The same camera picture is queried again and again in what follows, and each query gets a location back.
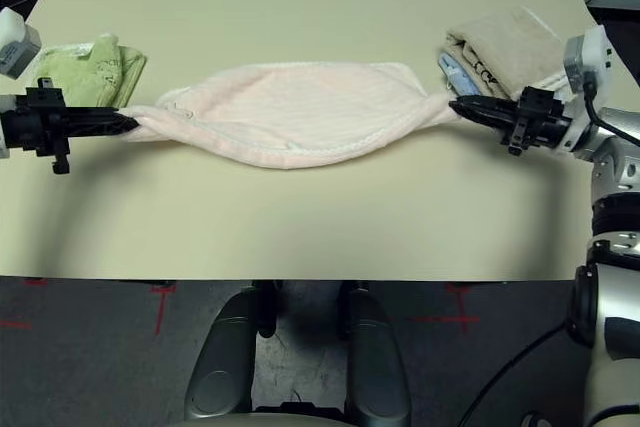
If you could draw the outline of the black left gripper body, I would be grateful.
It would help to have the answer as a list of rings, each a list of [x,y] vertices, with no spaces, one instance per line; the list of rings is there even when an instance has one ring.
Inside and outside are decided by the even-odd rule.
[[[24,95],[1,95],[1,158],[11,149],[34,151],[37,157],[53,156],[55,174],[70,171],[68,135],[64,132],[67,113],[62,90],[50,78],[37,80]]]

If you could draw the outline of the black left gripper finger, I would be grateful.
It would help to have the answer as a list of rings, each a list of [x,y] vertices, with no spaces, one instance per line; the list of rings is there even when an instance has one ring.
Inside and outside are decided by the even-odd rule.
[[[65,114],[70,122],[79,124],[137,124],[134,118],[107,107],[73,107],[68,108]]]
[[[136,128],[135,121],[109,121],[99,123],[74,122],[65,127],[69,138],[118,136]]]

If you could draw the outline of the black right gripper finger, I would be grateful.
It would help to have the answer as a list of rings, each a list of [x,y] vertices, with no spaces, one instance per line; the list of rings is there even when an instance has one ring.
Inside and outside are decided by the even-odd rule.
[[[453,110],[461,117],[477,124],[493,129],[512,129],[515,121],[510,114],[495,110],[472,109],[467,107],[453,107]]]
[[[517,103],[511,100],[481,96],[481,95],[466,95],[459,96],[449,102],[449,106],[460,113],[462,111],[499,111],[510,112],[513,111]]]

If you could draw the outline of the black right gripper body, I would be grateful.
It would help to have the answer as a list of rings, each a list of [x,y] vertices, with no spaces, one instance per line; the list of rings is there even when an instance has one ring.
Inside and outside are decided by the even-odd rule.
[[[554,93],[534,87],[522,91],[513,113],[514,121],[501,140],[512,155],[521,155],[530,147],[556,148],[571,124]]]

